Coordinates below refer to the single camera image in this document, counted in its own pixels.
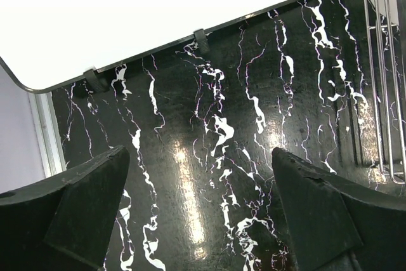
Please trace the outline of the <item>wire dish rack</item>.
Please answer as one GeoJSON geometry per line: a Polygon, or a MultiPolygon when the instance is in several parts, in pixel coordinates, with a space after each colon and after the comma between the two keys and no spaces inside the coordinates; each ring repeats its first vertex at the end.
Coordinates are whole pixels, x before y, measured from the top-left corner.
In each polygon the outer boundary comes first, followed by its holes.
{"type": "Polygon", "coordinates": [[[405,184],[405,0],[363,0],[378,168],[405,184]]]}

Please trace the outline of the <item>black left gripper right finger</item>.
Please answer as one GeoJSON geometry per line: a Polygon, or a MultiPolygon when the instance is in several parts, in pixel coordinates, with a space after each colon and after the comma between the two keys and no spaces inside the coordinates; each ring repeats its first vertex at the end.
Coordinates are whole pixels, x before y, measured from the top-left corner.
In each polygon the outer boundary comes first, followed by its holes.
{"type": "Polygon", "coordinates": [[[405,199],[281,148],[272,168],[300,270],[405,270],[405,199]]]}

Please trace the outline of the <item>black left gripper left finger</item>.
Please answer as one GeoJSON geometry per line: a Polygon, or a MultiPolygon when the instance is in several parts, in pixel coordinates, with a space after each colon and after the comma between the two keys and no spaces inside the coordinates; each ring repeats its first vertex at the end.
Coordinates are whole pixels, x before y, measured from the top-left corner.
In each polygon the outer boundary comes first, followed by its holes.
{"type": "Polygon", "coordinates": [[[128,176],[122,145],[1,194],[1,270],[100,270],[128,176]]]}

